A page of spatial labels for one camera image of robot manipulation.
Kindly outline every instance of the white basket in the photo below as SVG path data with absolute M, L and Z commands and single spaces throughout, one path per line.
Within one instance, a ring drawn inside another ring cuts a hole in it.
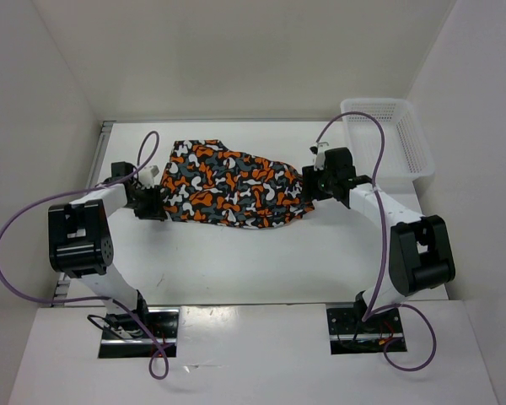
M 379 179 L 414 180 L 435 172 L 422 127 L 408 101 L 347 99 L 341 103 L 341 111 L 366 112 L 384 129 L 386 143 Z M 371 176 L 380 151 L 378 128 L 365 116 L 345 116 L 343 122 L 357 174 Z

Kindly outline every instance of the cloth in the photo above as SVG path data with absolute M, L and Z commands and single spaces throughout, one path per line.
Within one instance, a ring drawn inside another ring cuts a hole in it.
M 175 142 L 161 185 L 173 221 L 275 228 L 314 209 L 291 165 L 228 150 L 218 140 Z

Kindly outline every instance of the black cable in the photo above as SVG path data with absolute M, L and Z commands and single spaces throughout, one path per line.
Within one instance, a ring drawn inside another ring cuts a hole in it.
M 106 324 L 106 327 L 102 327 L 98 322 L 94 321 L 94 318 L 100 319 L 101 321 L 103 321 Z M 100 329 L 102 332 L 108 332 L 111 335 L 113 335 L 115 338 L 119 338 L 120 340 L 123 339 L 122 336 L 120 336 L 118 333 L 116 333 L 115 331 L 113 331 L 112 329 L 110 329 L 110 323 L 109 323 L 109 321 L 107 321 L 103 316 L 88 315 L 88 316 L 86 316 L 86 319 L 88 319 L 88 321 L 92 325 L 94 325 L 95 327 L 97 327 L 98 329 Z

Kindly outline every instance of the orange camouflage fabric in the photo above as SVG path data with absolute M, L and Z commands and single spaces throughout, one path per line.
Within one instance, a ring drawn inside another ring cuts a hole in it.
M 176 141 L 161 186 L 173 221 L 276 228 L 314 209 L 291 165 L 228 150 L 218 140 Z

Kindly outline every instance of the patterned fabric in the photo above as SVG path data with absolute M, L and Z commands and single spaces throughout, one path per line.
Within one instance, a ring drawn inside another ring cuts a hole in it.
M 282 162 L 228 150 L 220 141 L 177 141 L 161 185 L 173 221 L 275 228 L 314 209 L 302 177 Z

